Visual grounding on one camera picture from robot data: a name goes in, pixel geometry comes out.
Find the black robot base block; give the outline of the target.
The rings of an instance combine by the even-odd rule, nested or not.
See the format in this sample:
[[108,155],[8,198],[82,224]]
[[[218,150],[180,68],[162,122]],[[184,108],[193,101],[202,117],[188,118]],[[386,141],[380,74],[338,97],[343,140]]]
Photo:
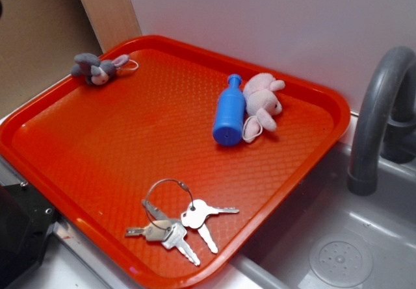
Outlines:
[[42,265],[57,217],[33,185],[1,187],[1,288]]

